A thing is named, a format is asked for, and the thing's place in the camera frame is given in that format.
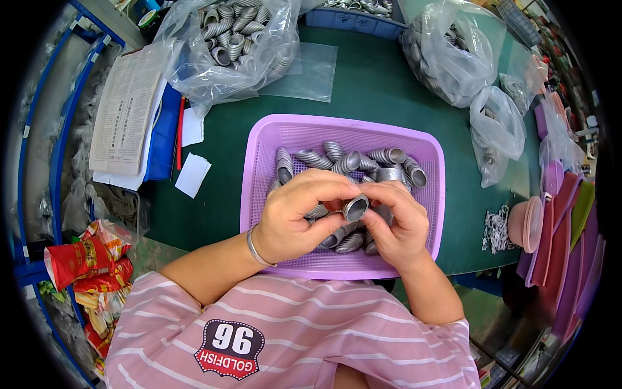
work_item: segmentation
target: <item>woman's right hand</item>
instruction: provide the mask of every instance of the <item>woman's right hand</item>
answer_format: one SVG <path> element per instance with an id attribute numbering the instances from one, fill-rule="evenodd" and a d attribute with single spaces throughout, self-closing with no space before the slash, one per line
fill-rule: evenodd
<path id="1" fill-rule="evenodd" d="M 371 205 L 387 205 L 393 213 L 391 226 L 371 209 L 363 217 L 380 255 L 400 274 L 416 269 L 421 259 L 429 256 L 425 248 L 429 227 L 425 208 L 396 180 L 360 184 L 359 188 L 373 200 Z"/>

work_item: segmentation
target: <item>green workbench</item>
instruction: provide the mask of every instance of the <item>green workbench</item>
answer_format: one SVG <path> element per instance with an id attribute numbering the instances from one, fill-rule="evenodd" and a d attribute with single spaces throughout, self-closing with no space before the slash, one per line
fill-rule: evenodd
<path id="1" fill-rule="evenodd" d="M 151 200 L 147 237 L 184 250 L 239 233 L 239 206 L 248 133 L 272 113 L 335 116 L 374 121 L 433 135 L 445 154 L 445 222 L 437 263 L 445 274 L 460 274 L 517 262 L 519 250 L 496 255 L 481 250 L 486 210 L 497 212 L 539 195 L 539 138 L 533 111 L 525 115 L 527 139 L 519 161 L 510 160 L 503 180 L 482 189 L 469 131 L 468 108 L 458 109 L 431 94 L 412 74 L 395 41 L 357 32 L 300 26 L 300 40 L 338 46 L 332 101 L 261 96 L 214 106 L 205 118 L 205 141 L 183 149 L 205 157 L 212 167 L 195 199 L 172 181 L 149 181 L 141 195 Z M 499 59 L 507 68 L 512 38 Z"/>

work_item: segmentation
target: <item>white paper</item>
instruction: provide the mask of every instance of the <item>white paper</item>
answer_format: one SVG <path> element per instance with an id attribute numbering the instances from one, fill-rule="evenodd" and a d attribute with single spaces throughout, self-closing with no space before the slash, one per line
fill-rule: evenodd
<path id="1" fill-rule="evenodd" d="M 192 108 L 183 111 L 182 147 L 203 142 L 203 119 L 197 118 Z"/>
<path id="2" fill-rule="evenodd" d="M 162 101 L 162 95 L 164 94 L 166 85 L 166 79 L 161 77 L 155 91 L 154 103 L 151 104 L 151 112 L 149 113 L 149 123 L 151 123 L 151 125 L 147 129 L 145 140 L 142 145 L 141 167 L 138 172 L 138 176 L 124 176 L 122 174 L 94 171 L 93 181 L 111 184 L 125 189 L 138 190 L 138 187 L 141 186 L 143 180 L 145 179 L 145 174 L 147 174 L 147 161 L 149 160 L 149 149 L 151 148 L 151 132 L 153 130 L 153 122 L 156 120 L 156 114 L 160 108 L 160 101 Z"/>
<path id="3" fill-rule="evenodd" d="M 135 176 L 151 127 L 154 93 L 162 75 L 159 45 L 118 57 L 104 86 L 93 129 L 89 169 Z"/>
<path id="4" fill-rule="evenodd" d="M 210 168 L 207 159 L 188 153 L 175 187 L 194 199 Z"/>

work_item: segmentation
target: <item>red pen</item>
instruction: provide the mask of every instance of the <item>red pen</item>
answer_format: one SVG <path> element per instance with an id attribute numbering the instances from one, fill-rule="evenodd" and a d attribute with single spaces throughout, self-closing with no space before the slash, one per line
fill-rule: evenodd
<path id="1" fill-rule="evenodd" d="M 183 107 L 185 106 L 185 98 L 179 105 L 179 120 L 177 121 L 177 170 L 182 170 L 182 127 L 183 127 Z"/>

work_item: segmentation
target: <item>red plastic bag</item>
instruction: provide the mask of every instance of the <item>red plastic bag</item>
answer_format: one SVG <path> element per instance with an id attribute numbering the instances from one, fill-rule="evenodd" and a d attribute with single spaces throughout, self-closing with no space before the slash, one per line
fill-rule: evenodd
<path id="1" fill-rule="evenodd" d="M 114 263 L 113 271 L 109 273 L 77 279 L 73 284 L 73 290 L 84 293 L 114 292 L 128 285 L 133 271 L 132 262 L 124 256 Z"/>
<path id="2" fill-rule="evenodd" d="M 46 247 L 45 269 L 57 291 L 75 279 L 108 273 L 114 265 L 110 252 L 98 237 L 78 241 L 71 245 Z"/>

